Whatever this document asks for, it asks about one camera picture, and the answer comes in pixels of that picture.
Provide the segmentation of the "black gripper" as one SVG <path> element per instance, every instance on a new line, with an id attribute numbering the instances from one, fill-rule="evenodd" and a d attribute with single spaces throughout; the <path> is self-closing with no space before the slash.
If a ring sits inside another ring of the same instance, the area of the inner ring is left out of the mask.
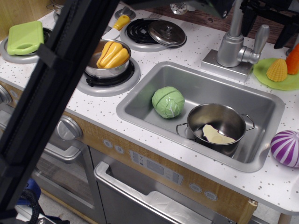
<path id="1" fill-rule="evenodd" d="M 248 36 L 257 16 L 280 23 L 284 26 L 274 44 L 274 49 L 283 48 L 298 32 L 298 0 L 244 0 L 240 9 L 243 12 L 243 36 Z"/>

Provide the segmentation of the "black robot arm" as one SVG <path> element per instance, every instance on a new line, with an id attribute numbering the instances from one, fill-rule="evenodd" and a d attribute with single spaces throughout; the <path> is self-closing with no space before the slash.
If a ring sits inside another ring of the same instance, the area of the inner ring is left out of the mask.
<path id="1" fill-rule="evenodd" d="M 8 169 L 0 177 L 1 211 L 16 205 L 117 5 L 116 0 L 68 1 L 49 41 L 39 48 L 41 59 L 0 140 L 0 157 Z M 274 159 L 267 158 L 267 169 L 257 177 L 290 177 L 293 190 L 271 187 L 267 198 L 254 190 L 249 175 L 234 178 L 232 169 L 221 171 L 214 161 L 192 150 L 181 155 L 183 148 L 169 140 L 160 147 L 147 143 L 146 148 L 283 214 L 299 213 L 299 174 L 289 168 L 274 171 Z"/>

